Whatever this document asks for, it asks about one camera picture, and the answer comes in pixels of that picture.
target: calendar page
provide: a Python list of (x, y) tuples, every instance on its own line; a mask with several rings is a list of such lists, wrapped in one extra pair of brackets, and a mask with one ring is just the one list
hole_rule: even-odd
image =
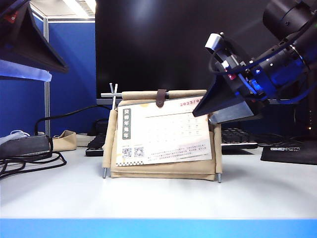
[(201, 99), (119, 106), (116, 165), (211, 160), (208, 117), (192, 114)]

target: qr code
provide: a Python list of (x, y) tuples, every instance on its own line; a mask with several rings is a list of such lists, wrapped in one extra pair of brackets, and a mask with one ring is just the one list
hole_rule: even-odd
[(131, 148), (122, 149), (122, 157), (123, 158), (131, 158), (132, 157), (132, 149)]
[(144, 155), (144, 149), (143, 147), (135, 147), (134, 148), (134, 157), (143, 157)]

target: metal leg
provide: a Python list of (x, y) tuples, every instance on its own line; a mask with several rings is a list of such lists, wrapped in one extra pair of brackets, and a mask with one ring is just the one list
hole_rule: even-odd
[(217, 174), (217, 177), (218, 177), (218, 183), (221, 183), (221, 174)]
[(103, 174), (103, 178), (106, 178), (106, 174), (107, 174), (107, 168), (104, 168), (104, 174)]

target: desk surface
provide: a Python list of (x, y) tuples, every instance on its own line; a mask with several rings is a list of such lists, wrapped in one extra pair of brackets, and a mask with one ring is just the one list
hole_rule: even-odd
[(2, 218), (317, 218), (317, 166), (223, 156), (223, 183), (102, 178), (102, 157), (63, 152), (67, 165), (0, 181)]

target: black keyboard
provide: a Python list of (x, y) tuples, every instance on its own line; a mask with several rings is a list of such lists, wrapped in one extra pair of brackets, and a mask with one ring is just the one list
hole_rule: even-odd
[(221, 130), (221, 148), (223, 150), (256, 149), (258, 144), (252, 136), (238, 128)]
[[(103, 156), (104, 150), (102, 146), (105, 143), (105, 139), (106, 135), (100, 134), (89, 142), (86, 156)], [(238, 128), (222, 129), (221, 139), (221, 148), (223, 150), (256, 149), (258, 147), (258, 144), (253, 141), (249, 133)]]

